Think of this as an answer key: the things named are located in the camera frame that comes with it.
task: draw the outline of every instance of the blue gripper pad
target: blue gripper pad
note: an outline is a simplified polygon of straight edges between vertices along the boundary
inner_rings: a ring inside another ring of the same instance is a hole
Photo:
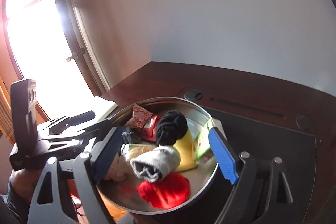
[[[239,161],[238,156],[218,128],[210,129],[208,138],[211,150],[215,155],[224,178],[229,180],[231,184],[235,184],[239,178],[236,170],[236,165]]]
[[[94,181],[98,183],[104,179],[115,155],[119,152],[122,145],[122,133],[125,128],[112,128],[107,136],[96,144],[96,149],[92,149],[92,160],[94,161],[95,172]]]

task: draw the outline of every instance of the metal screw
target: metal screw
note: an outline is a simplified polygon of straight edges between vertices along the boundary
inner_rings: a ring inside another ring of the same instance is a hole
[[[240,153],[240,156],[243,158],[243,159],[248,159],[250,157],[250,153],[249,152],[246,152],[246,151],[243,151]]]
[[[79,155],[82,159],[86,159],[90,156],[90,153],[89,152],[82,152],[80,153]]]
[[[48,160],[47,160],[47,163],[49,164],[54,164],[56,162],[56,157],[50,157]]]
[[[280,163],[282,163],[282,158],[280,158],[280,157],[275,157],[275,158],[274,158],[274,162],[275,162],[276,164],[280,164]]]

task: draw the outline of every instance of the gray sock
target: gray sock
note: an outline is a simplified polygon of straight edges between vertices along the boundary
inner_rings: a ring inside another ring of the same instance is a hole
[[[131,159],[130,164],[138,178],[156,182],[176,170],[180,162],[180,154],[174,147],[159,146]]]

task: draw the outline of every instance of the blue textured pad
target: blue textured pad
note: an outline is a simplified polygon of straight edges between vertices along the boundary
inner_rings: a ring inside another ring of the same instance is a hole
[[[229,180],[231,184],[235,184],[238,180],[236,163],[214,128],[209,130],[209,143],[223,176]]]
[[[101,151],[97,161],[95,162],[94,180],[96,183],[98,183],[100,180],[105,178],[111,166],[111,163],[114,160],[116,153],[119,152],[119,149],[123,143],[122,133],[124,131],[125,131],[125,128],[118,127],[113,132],[113,135],[110,137],[109,141],[107,142],[107,144]]]

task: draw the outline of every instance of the curtain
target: curtain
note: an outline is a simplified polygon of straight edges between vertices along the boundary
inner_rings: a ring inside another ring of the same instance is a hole
[[[11,99],[0,76],[0,132],[13,145],[15,143],[11,114]]]

